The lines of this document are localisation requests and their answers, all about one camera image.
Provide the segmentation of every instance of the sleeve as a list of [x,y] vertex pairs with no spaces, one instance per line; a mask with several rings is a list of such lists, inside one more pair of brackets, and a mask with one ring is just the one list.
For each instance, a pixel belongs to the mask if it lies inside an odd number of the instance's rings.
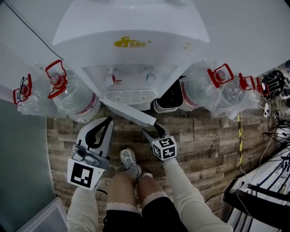
[[173,190],[175,207],[189,232],[232,232],[230,225],[216,217],[204,203],[175,158],[164,161],[167,180]]
[[68,232],[98,232],[96,188],[78,187],[68,210]]

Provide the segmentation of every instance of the red handle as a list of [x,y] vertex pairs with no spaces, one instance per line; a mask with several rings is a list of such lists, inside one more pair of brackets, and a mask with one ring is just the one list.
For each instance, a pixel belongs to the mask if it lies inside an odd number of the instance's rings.
[[64,71],[64,75],[63,75],[63,77],[66,77],[66,76],[67,76],[67,72],[66,72],[66,70],[63,68],[63,61],[62,61],[62,60],[56,60],[56,61],[52,62],[50,65],[48,65],[48,66],[45,68],[45,72],[46,72],[46,74],[47,74],[47,76],[48,76],[49,79],[50,79],[50,75],[49,75],[49,73],[48,73],[48,70],[49,70],[52,66],[56,65],[56,64],[59,63],[59,62],[60,62],[60,66],[62,67],[62,69],[63,69],[63,71]]
[[[217,70],[221,69],[223,66],[225,66],[227,68],[227,70],[228,70],[228,72],[229,72],[229,74],[231,76],[231,79],[228,79],[228,80],[226,80],[224,82],[219,77],[219,74],[216,73]],[[225,83],[227,83],[227,82],[229,82],[229,81],[234,79],[234,74],[232,73],[232,71],[231,71],[231,69],[230,69],[230,67],[229,67],[229,65],[227,63],[224,63],[221,67],[216,68],[214,71],[212,71],[211,69],[208,69],[208,74],[209,74],[209,77],[211,78],[211,80],[212,80],[212,82],[213,82],[213,84],[214,84],[214,86],[216,88],[219,88],[222,84],[225,84]]]
[[257,91],[259,93],[261,93],[263,96],[268,96],[270,94],[270,91],[269,91],[269,86],[267,84],[264,84],[265,85],[265,90],[263,89],[262,87],[262,84],[260,83],[260,79],[258,77],[256,77],[256,81],[257,81]]
[[[255,90],[256,89],[254,78],[252,76],[243,77],[242,74],[239,73],[239,78],[240,78],[240,88],[242,90],[247,90],[248,91],[248,90]],[[247,87],[249,85],[248,85],[248,83],[246,81],[246,78],[250,78],[253,88],[247,89]]]
[[17,105],[19,102],[16,101],[16,96],[15,96],[15,95],[16,95],[16,91],[19,90],[19,89],[20,89],[20,88],[13,90],[13,101],[14,101],[14,104],[16,104],[16,105]]
[[54,92],[54,88],[53,91],[49,93],[48,99],[53,99],[54,97],[57,97],[58,95],[62,94],[67,88],[65,86],[63,86],[63,88],[58,89],[58,91]]
[[30,91],[30,94],[31,94],[31,91],[32,91],[31,75],[28,74],[28,75],[27,75],[27,78],[28,78],[28,86],[30,87],[30,88],[29,88],[29,91]]

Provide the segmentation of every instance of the person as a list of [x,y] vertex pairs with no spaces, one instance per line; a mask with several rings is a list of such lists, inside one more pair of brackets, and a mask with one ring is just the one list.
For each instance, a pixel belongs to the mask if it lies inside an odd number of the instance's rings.
[[[233,231],[230,225],[211,212],[175,158],[164,161],[166,177],[173,190],[173,204],[153,175],[142,172],[130,148],[122,150],[120,157],[127,171],[117,173],[111,180],[103,232]],[[95,193],[96,188],[94,191],[76,189],[68,211],[69,232],[98,231]],[[142,216],[137,208],[136,195],[142,205]]]

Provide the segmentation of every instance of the knee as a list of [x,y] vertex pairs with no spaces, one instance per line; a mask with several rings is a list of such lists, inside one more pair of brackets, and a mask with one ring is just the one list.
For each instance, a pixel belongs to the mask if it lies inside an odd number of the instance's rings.
[[112,178],[112,182],[117,183],[133,183],[136,181],[136,178],[131,175],[128,171],[119,172]]
[[151,185],[154,184],[155,180],[149,176],[144,176],[138,181],[138,185],[143,186],[143,185]]

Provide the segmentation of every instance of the gray wall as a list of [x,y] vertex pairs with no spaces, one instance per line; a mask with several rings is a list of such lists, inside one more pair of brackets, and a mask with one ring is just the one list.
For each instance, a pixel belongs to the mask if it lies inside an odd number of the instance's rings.
[[23,116],[0,100],[0,224],[13,232],[56,196],[46,146],[46,118]]
[[193,0],[208,31],[203,57],[258,76],[290,57],[290,8],[284,0]]

